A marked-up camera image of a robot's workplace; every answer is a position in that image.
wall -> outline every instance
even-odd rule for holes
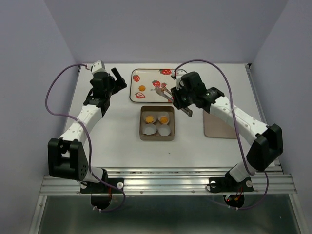
[[[64,119],[44,107],[46,91],[75,62],[42,0],[3,0],[0,8],[0,230],[28,233],[44,174],[47,142]],[[51,108],[67,112],[77,70],[62,77]]]
[[[79,61],[252,62],[287,0],[45,0]]]
[[[270,124],[283,129],[284,170],[292,173],[312,230],[312,1],[290,0],[252,65]]]

glass panel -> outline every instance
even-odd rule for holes
[[[245,196],[245,205],[260,195]],[[216,196],[128,197],[112,213],[92,210],[90,197],[48,197],[40,234],[276,234],[300,233],[288,195],[268,195],[259,206],[235,211]]]

white table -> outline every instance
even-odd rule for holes
[[[176,68],[178,64],[106,64],[107,71],[116,67],[128,87],[111,97],[111,106],[91,132],[92,165],[97,167],[232,167],[241,160],[237,140],[207,138],[203,133],[203,110],[190,106],[193,117],[175,109],[173,141],[139,139],[139,113],[143,105],[130,101],[131,73],[136,68]],[[256,119],[260,114],[244,64],[219,64],[232,88],[234,103]],[[187,64],[187,72],[199,72],[206,88],[216,87],[229,96],[221,74],[208,64]],[[90,71],[81,68],[70,114],[78,116],[91,89]],[[68,120],[66,128],[72,123]],[[250,146],[242,138],[245,153]],[[87,143],[84,145],[88,155]]]

tray with strawberry print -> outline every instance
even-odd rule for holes
[[[169,90],[176,86],[172,79],[173,69],[135,69],[131,74],[130,100],[133,102],[170,102],[155,92],[155,87],[166,86]],[[178,75],[186,74],[183,69]]]

strawberry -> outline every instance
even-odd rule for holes
[[[133,80],[135,82],[139,82],[140,81],[140,77],[138,75],[133,75]]]
[[[145,98],[145,95],[144,95],[143,93],[141,93],[141,92],[137,92],[137,93],[135,94],[135,96],[136,96],[136,98],[138,98],[138,99]]]
[[[153,86],[155,87],[160,87],[160,82],[158,80],[153,80],[152,81]]]
[[[163,75],[170,75],[171,74],[170,69],[160,69],[159,72]]]

